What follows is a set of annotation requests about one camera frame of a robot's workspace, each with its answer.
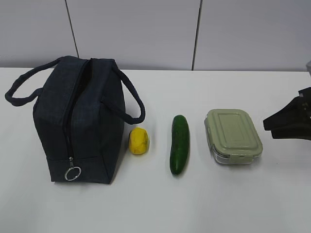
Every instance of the container lid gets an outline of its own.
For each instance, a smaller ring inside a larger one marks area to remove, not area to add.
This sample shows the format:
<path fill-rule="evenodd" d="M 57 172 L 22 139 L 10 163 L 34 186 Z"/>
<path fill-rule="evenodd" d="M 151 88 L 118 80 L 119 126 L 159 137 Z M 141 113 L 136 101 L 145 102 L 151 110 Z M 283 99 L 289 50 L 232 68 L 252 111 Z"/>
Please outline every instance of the container lid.
<path fill-rule="evenodd" d="M 210 147 L 230 158 L 230 163 L 253 160 L 262 143 L 250 116 L 239 109 L 214 109 L 205 120 Z"/>

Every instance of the glass food container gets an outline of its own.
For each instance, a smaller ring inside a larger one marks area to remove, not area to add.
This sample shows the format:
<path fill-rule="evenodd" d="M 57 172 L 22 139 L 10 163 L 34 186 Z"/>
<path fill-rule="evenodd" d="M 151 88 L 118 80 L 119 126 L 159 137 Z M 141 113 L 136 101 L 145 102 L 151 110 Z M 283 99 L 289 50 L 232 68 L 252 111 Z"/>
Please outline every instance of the glass food container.
<path fill-rule="evenodd" d="M 262 153 L 251 117 L 239 109 L 214 109 L 204 121 L 208 146 L 220 164 L 250 164 Z"/>

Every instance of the dark blue lunch bag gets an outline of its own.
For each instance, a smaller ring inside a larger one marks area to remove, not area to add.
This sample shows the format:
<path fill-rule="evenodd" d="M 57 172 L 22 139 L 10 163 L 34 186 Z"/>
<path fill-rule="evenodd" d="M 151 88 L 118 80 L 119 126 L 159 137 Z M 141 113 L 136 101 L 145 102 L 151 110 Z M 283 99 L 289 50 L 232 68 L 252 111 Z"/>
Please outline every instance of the dark blue lunch bag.
<path fill-rule="evenodd" d="M 14 98 L 32 75 L 55 66 L 42 88 Z M 140 106 L 141 115 L 125 113 L 122 83 Z M 124 122 L 138 124 L 145 108 L 134 86 L 113 59 L 65 56 L 21 75 L 5 94 L 14 106 L 33 101 L 35 127 L 53 182 L 110 183 L 118 159 Z"/>

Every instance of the green cucumber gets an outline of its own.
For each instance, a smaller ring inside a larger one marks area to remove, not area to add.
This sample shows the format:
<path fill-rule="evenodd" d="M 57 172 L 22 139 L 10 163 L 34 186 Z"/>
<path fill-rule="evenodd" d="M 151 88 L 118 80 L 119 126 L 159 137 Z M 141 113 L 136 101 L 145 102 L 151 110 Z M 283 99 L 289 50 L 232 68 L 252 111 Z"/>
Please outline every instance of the green cucumber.
<path fill-rule="evenodd" d="M 190 145 L 189 127 L 183 115 L 177 115 L 172 125 L 172 147 L 170 155 L 170 169 L 173 175 L 180 174 L 188 158 Z"/>

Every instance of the lemon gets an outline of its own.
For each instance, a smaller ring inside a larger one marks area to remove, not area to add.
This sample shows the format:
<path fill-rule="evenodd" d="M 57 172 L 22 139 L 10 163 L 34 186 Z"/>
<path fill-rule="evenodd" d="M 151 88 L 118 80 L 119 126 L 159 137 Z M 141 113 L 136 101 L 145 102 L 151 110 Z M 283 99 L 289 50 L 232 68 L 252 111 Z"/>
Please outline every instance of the lemon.
<path fill-rule="evenodd" d="M 130 133 L 128 147 L 133 154 L 145 153 L 148 149 L 147 131 L 139 127 L 134 128 Z"/>

